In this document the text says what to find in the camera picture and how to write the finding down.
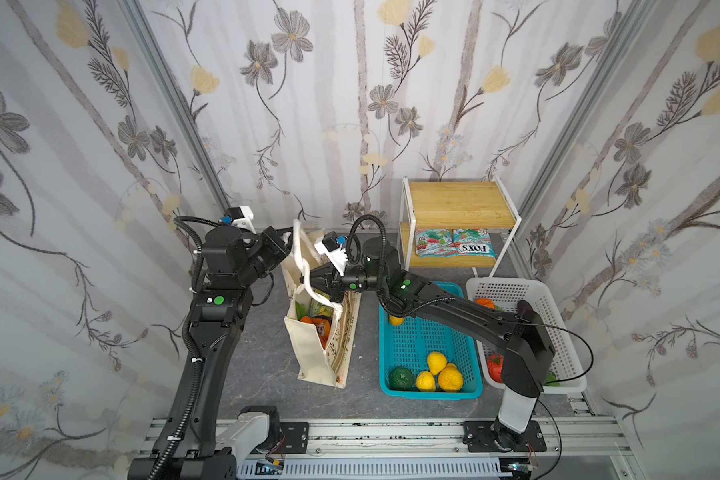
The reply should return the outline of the orange snack bag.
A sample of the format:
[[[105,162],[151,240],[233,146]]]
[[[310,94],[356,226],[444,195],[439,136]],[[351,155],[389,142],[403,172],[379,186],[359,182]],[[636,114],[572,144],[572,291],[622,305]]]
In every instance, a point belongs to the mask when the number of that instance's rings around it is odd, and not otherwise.
[[[313,325],[316,329],[318,338],[321,342],[321,346],[323,349],[326,348],[326,345],[328,343],[328,340],[330,338],[331,333],[331,320],[327,317],[309,317],[309,316],[303,316],[300,321],[302,323]]]

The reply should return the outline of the green snack bag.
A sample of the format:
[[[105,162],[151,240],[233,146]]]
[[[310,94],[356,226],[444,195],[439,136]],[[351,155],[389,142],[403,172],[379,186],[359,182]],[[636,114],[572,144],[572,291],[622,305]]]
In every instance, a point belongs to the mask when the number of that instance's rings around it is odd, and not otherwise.
[[[314,300],[310,302],[296,302],[296,318],[301,320],[304,317],[324,318],[330,320],[333,317],[334,309]]]

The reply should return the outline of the cream floral grocery tote bag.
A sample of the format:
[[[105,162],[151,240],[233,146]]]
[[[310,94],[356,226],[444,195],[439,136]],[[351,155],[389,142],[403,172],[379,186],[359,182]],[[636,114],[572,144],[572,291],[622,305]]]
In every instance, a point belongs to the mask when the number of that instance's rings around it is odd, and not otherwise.
[[[348,292],[341,302],[329,299],[317,276],[303,279],[307,270],[328,266],[329,257],[316,246],[321,230],[308,233],[293,222],[291,253],[282,264],[289,299],[284,323],[299,363],[298,378],[343,389],[347,384],[359,316],[360,295]]]

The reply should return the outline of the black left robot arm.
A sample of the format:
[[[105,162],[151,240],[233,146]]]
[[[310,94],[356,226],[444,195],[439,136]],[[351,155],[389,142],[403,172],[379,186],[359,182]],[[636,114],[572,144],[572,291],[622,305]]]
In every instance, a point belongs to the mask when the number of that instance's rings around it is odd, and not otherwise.
[[[274,407],[242,413],[217,437],[221,394],[230,360],[254,306],[252,286],[272,277],[290,254],[293,230],[254,233],[224,217],[211,221],[178,216],[197,255],[189,311],[181,338],[184,369],[165,425],[150,452],[134,459],[130,479],[233,479],[238,464],[258,447],[276,444],[279,415]]]

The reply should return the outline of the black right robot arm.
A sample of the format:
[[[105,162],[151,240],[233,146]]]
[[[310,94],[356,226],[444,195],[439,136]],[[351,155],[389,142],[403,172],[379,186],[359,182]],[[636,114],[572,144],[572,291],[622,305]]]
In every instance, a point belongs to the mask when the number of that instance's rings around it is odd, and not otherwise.
[[[333,307],[351,291],[373,291],[391,316],[435,321],[491,344],[504,360],[505,391],[489,429],[490,442],[500,452],[515,451],[526,444],[527,430],[555,356],[541,317],[530,307],[499,311],[446,292],[404,268],[384,228],[376,237],[361,242],[357,230],[365,222],[383,224],[378,217],[364,214],[354,221],[344,241],[334,232],[318,241],[317,250],[329,260],[318,267],[302,267],[305,289]]]

